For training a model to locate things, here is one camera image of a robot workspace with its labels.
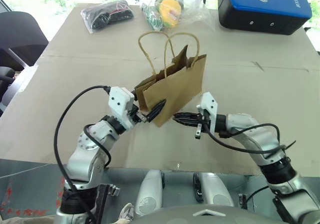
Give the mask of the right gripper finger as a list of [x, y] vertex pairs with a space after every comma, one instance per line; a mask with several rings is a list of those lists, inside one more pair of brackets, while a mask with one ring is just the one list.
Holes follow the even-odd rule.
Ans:
[[187, 121], [194, 121], [197, 120], [198, 114], [191, 113], [191, 112], [179, 112], [174, 114], [175, 120], [187, 120]]
[[190, 126], [190, 127], [197, 127], [198, 121], [197, 120], [187, 120], [187, 119], [173, 119], [179, 124], [182, 124], [184, 126]]

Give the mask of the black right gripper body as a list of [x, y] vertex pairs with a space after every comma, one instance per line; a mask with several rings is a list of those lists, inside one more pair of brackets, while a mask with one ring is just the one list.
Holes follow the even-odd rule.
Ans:
[[207, 110], [203, 110], [202, 113], [197, 114], [197, 127], [195, 132], [195, 138], [200, 139], [201, 133], [210, 133], [211, 118], [210, 113]]

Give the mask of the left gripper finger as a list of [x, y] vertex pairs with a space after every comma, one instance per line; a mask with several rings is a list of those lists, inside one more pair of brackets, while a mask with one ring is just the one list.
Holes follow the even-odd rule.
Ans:
[[158, 116], [158, 114], [164, 108], [166, 101], [167, 101], [166, 99], [161, 100], [151, 109], [151, 111], [146, 115], [146, 120], [148, 122], [151, 122], [153, 119], [155, 119]]

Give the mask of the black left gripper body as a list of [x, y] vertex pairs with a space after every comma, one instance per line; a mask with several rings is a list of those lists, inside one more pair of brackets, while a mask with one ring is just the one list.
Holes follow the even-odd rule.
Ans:
[[149, 122], [148, 116], [140, 112], [135, 104], [129, 104], [128, 108], [128, 116], [132, 124]]

